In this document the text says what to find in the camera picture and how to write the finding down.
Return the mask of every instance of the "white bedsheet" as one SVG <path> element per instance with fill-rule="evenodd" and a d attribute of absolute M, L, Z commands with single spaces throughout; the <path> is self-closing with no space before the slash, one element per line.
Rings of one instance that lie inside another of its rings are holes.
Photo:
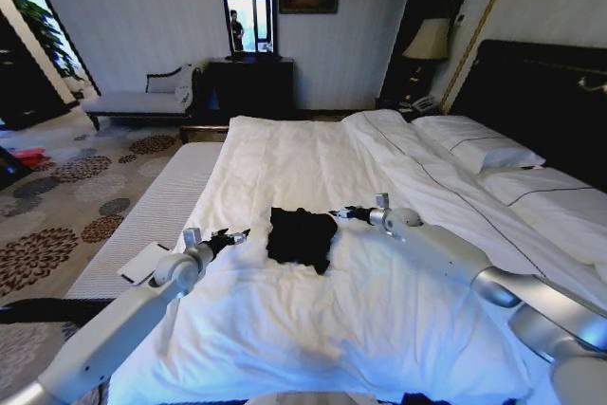
<path fill-rule="evenodd" d="M 377 229 L 340 221 L 324 276 L 267 258 L 272 206 L 372 206 L 377 192 L 484 249 L 498 267 L 539 268 L 607 306 L 607 286 L 595 273 L 436 156 L 398 113 L 359 113 L 340 123 L 236 118 L 187 226 L 207 235 L 251 227 L 251 235 L 224 250 L 193 292 L 171 305 L 113 375 L 110 404 L 279 391 L 395 401 L 407 391 L 489 404 L 532 390 L 530 402 L 556 403 L 547 365 L 510 334 L 508 311 L 415 263 Z"/>

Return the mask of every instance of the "pillow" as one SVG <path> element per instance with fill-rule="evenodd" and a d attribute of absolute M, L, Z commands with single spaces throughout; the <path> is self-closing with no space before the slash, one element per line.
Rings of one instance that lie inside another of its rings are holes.
<path fill-rule="evenodd" d="M 181 75 L 181 79 L 177 83 L 177 87 L 175 88 L 175 98 L 177 101 L 181 103 L 185 103 L 186 106 L 190 106 L 193 98 L 192 91 L 192 73 L 194 71 L 194 66 L 192 64 L 185 64 L 181 67 L 181 71 L 179 75 Z"/>
<path fill-rule="evenodd" d="M 175 92 L 177 84 L 181 80 L 181 68 L 172 71 L 171 73 L 148 74 L 148 83 L 145 86 L 145 91 L 155 94 L 172 94 Z"/>
<path fill-rule="evenodd" d="M 464 116 L 426 116 L 413 124 L 456 156 L 469 171 L 537 166 L 545 162 L 518 142 Z"/>
<path fill-rule="evenodd" d="M 482 185 L 576 260 L 607 264 L 607 194 L 551 168 L 488 175 Z"/>

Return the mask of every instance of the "patterned carpet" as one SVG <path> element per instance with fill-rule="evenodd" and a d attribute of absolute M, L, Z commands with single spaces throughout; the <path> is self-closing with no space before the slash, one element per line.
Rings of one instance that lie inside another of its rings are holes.
<path fill-rule="evenodd" d="M 7 150 L 46 149 L 50 161 L 0 191 L 0 304 L 63 297 L 180 147 L 176 126 L 134 126 L 84 113 L 21 132 Z M 62 325 L 0 325 L 0 398 L 35 379 L 64 340 Z M 96 393 L 81 403 L 98 403 Z"/>

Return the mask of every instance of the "wall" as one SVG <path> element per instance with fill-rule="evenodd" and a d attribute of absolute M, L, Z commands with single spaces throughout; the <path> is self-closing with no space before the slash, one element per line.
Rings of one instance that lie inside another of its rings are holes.
<path fill-rule="evenodd" d="M 101 92 L 229 53 L 222 0 L 51 0 Z M 340 0 L 335 15 L 279 15 L 298 107 L 371 107 L 406 0 Z"/>
<path fill-rule="evenodd" d="M 36 37 L 34 37 L 34 34 L 29 30 L 28 24 L 12 3 L 12 0 L 0 0 L 0 10 L 2 11 L 2 14 L 5 15 L 12 28 L 15 29 L 17 35 L 19 35 L 19 38 L 21 38 L 21 41 L 24 43 L 38 66 L 42 68 L 45 76 L 53 85 L 61 99 L 65 103 L 74 101 L 74 96 L 65 85 L 64 80 L 62 80 L 53 66 L 53 63 L 48 59 L 48 56 L 46 56 L 45 51 L 36 40 Z"/>
<path fill-rule="evenodd" d="M 469 38 L 488 0 L 465 0 L 463 26 L 451 38 L 451 57 L 433 82 L 432 92 L 439 99 L 449 84 Z M 607 0 L 497 0 L 479 39 L 516 40 L 578 46 L 607 46 Z M 457 95 L 476 54 L 470 53 L 466 65 L 447 100 Z"/>

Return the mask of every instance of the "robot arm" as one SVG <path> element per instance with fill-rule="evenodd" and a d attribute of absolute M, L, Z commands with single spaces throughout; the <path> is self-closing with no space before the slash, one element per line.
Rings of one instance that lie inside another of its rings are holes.
<path fill-rule="evenodd" d="M 485 253 L 443 227 L 425 224 L 411 209 L 392 210 L 388 194 L 377 208 L 331 212 L 379 227 L 404 243 L 407 254 L 501 307 L 518 306 L 513 333 L 553 364 L 553 384 L 563 404 L 604 403 L 607 397 L 607 314 L 571 291 L 535 275 L 507 272 Z"/>
<path fill-rule="evenodd" d="M 226 231 L 202 242 L 200 230 L 184 230 L 183 253 L 164 256 L 151 279 L 129 288 L 105 307 L 65 343 L 37 381 L 2 405 L 71 403 L 108 379 L 162 320 L 167 305 L 204 277 L 217 253 L 248 236 L 248 230 Z"/>

